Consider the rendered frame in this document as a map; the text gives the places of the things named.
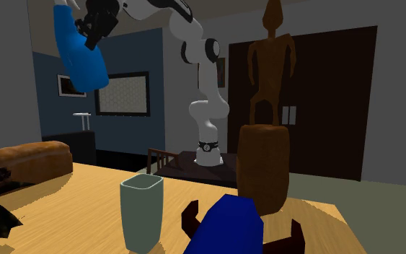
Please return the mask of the blue bottle with white cap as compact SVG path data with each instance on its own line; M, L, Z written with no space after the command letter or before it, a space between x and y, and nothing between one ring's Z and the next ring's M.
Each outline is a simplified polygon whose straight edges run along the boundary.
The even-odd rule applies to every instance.
M109 83L101 51L85 46L87 38L79 34L67 0L54 0L54 31L63 65L78 92L102 89Z

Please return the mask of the small white side table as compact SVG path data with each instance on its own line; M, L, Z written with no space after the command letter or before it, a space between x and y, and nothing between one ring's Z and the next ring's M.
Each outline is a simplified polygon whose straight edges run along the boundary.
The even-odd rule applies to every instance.
M89 117L92 115L91 113L73 113L72 115L81 118L81 127L83 131L90 130Z

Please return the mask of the dark low cabinet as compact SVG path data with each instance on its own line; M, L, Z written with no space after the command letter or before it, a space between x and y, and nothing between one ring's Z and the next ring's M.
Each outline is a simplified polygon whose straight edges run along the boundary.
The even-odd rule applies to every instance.
M85 165L97 164L94 131L77 131L43 136L42 141L60 141L69 146L73 162Z

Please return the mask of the brown wooden chair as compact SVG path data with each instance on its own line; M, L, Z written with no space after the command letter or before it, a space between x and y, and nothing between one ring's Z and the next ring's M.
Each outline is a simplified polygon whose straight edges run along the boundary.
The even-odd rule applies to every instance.
M162 151L159 149L148 148L146 173L151 174L152 154L156 155L156 168L160 170L166 163L169 163L169 158L172 157L175 161L175 167L179 167L179 154Z

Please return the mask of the brown bread loaf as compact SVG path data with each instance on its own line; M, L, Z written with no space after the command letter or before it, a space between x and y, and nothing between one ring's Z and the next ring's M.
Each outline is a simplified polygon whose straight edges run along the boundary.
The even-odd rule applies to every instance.
M0 168L17 182L38 184L73 172L73 158L67 144L41 141L0 148Z

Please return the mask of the dark robot stand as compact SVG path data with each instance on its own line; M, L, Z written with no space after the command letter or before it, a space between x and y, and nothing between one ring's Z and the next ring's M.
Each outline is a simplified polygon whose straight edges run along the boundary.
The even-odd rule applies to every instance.
M186 180L196 183L205 183L227 188L237 187L236 154L221 153L222 165L204 167L194 162L195 152L183 151L178 154L178 167L175 159L166 163L155 172L155 175Z

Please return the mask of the pale green square cup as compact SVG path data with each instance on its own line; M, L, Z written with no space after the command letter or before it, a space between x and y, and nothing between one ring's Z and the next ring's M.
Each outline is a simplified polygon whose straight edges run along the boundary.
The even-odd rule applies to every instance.
M164 179L138 174L120 183L120 215L128 250L147 254L158 243L164 207Z

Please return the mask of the brown wooden figure statue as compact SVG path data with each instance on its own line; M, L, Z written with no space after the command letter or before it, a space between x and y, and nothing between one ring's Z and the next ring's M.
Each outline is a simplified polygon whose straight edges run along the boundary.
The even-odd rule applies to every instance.
M258 85L258 91L250 99L250 123L239 131L237 190L239 196L254 201L259 216L279 212L288 195L290 138L288 129L280 124L279 102L284 64L288 58L293 74L296 49L290 34L275 35L282 24L281 0L268 0L262 17L268 37L252 43L247 54L250 82Z

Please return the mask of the dark brown double door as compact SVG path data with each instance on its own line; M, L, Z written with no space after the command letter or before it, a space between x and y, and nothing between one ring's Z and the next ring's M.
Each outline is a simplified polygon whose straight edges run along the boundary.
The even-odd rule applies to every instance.
M289 131L290 171L361 180L377 26L294 36L279 102L296 106Z

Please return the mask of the small white-framed wall picture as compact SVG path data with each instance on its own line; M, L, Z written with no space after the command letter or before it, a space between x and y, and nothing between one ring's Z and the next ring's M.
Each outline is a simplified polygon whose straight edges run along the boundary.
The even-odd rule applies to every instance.
M60 97L86 97L85 92L78 92L69 76L58 74L58 95Z

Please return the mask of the black-framed honeycomb wall picture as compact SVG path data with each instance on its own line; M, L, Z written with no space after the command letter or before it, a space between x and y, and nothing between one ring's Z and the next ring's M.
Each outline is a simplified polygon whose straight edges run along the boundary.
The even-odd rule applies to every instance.
M149 117L149 72L110 74L109 84L94 91L97 115Z

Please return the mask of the narrow brown-framed wall picture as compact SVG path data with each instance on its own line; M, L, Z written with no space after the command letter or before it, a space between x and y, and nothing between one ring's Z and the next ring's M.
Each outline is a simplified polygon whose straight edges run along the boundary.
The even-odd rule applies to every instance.
M225 58L218 58L216 61L218 87L225 87Z

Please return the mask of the grey wall light switch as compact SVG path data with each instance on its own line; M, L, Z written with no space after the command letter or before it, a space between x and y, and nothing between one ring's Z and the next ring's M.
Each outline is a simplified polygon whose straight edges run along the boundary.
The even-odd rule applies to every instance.
M296 124L296 106L283 106L282 107L282 124L295 125Z

